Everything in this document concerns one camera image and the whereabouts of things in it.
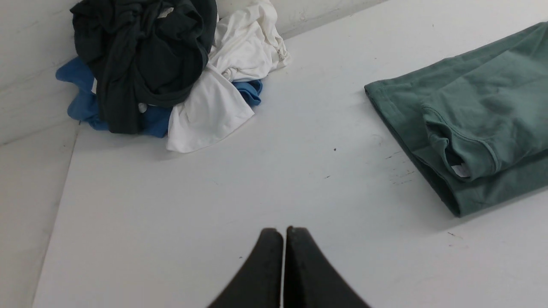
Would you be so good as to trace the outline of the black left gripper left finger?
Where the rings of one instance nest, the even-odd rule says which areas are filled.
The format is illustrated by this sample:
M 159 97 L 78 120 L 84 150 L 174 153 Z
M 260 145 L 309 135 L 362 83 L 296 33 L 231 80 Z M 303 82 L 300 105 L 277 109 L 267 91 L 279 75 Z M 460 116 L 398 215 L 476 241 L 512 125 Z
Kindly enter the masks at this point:
M 265 228 L 230 283 L 210 308 L 279 308 L 284 240 L 274 228 Z

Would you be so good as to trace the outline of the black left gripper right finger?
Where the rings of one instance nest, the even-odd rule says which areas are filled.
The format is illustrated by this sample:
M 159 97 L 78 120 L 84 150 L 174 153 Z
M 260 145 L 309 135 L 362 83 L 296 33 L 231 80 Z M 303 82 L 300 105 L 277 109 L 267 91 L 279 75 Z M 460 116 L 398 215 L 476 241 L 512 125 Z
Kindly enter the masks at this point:
M 307 228 L 286 230 L 285 308 L 368 308 L 339 275 Z

